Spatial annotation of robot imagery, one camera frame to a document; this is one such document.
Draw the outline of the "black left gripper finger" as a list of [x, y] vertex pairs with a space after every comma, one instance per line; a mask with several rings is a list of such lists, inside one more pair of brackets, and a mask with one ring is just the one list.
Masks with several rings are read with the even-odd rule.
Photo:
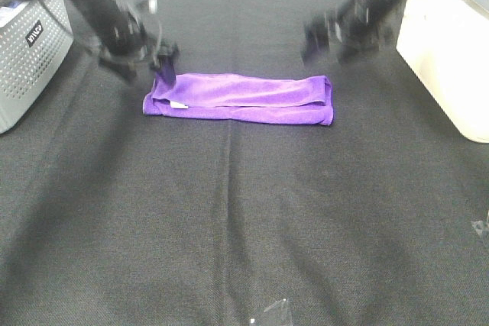
[[133, 82], [137, 78], [136, 70], [127, 64], [113, 63], [111, 60], [104, 59], [99, 59], [98, 63], [124, 82]]
[[165, 84], [174, 84], [176, 82], [176, 74], [172, 56], [157, 56], [152, 63], [152, 70], [155, 73], [155, 79], [158, 81]]

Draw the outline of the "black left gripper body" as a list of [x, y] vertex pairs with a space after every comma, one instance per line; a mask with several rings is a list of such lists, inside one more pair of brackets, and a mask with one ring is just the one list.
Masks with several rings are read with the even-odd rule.
[[163, 36], [157, 23], [155, 33], [143, 22], [143, 15], [157, 19], [158, 0], [106, 0], [105, 30], [99, 33], [102, 46], [99, 60], [109, 66], [132, 68], [147, 63], [160, 69], [171, 63], [179, 53], [178, 46]]

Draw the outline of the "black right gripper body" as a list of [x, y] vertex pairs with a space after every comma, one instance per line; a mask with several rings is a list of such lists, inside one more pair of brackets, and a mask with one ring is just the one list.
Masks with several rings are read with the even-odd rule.
[[378, 51], [393, 44], [393, 28], [388, 22], [388, 14], [371, 23], [369, 10], [361, 5], [361, 0], [327, 1], [326, 9], [305, 24], [305, 27], [323, 24], [329, 35], [329, 49], [313, 59], [321, 54], [333, 55], [338, 59], [340, 43], [378, 42]]

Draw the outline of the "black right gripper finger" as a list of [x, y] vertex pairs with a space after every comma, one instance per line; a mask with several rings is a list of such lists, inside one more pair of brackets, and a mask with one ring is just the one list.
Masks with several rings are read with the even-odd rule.
[[339, 63], [350, 63], [359, 58], [378, 51], [378, 42], [364, 42], [359, 44], [340, 43], [338, 52]]
[[305, 27], [305, 45], [301, 51], [304, 63], [313, 60], [315, 56], [329, 49], [329, 35], [323, 24], [311, 24]]

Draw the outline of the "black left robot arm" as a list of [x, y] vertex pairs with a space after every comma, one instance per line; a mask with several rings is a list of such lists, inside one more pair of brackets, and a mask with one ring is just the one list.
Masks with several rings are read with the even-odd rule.
[[[42, 8], [47, 7], [44, 0], [1, 1], [36, 1]], [[143, 11], [150, 15], [157, 12], [157, 0], [70, 1], [99, 40], [97, 46], [82, 40], [77, 43], [95, 57], [99, 65], [131, 81], [136, 77], [137, 66], [146, 64], [156, 77], [168, 84], [175, 83], [173, 62], [179, 53], [177, 45], [165, 40], [161, 32], [149, 32], [141, 18]]]

